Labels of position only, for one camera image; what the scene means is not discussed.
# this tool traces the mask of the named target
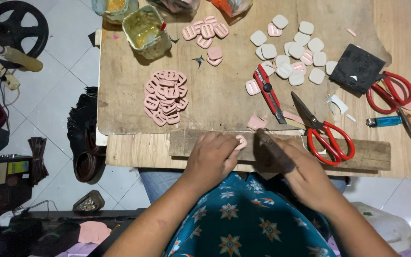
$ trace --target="glue container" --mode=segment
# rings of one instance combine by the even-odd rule
[[[91,9],[109,23],[121,25],[123,19],[139,8],[137,0],[92,0]]]
[[[166,23],[151,5],[129,14],[122,25],[131,47],[147,59],[162,56],[172,46]]]
[[[405,219],[362,202],[352,204],[396,252],[403,252],[410,248],[411,227]]]

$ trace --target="right hand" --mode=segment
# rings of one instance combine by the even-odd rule
[[[294,139],[271,138],[297,166],[293,172],[285,174],[294,195],[307,207],[324,215],[334,211],[344,197],[331,183],[317,158]]]

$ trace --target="left hand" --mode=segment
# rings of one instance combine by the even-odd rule
[[[198,138],[179,180],[203,195],[220,184],[237,165],[239,140],[233,135],[208,132]]]

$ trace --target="plastic bag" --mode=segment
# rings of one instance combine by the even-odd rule
[[[211,0],[210,2],[230,17],[245,12],[253,5],[253,0]]]
[[[196,12],[200,2],[201,0],[147,0],[147,3],[168,9],[171,13]]]

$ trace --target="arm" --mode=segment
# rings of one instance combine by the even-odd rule
[[[285,175],[299,200],[326,216],[352,257],[397,257],[390,245],[367,220],[336,190],[318,160],[296,140],[273,138],[297,168]]]
[[[234,136],[218,132],[199,137],[182,176],[131,223],[105,256],[161,256],[199,197],[220,184],[237,165],[239,151],[234,149],[238,145]]]

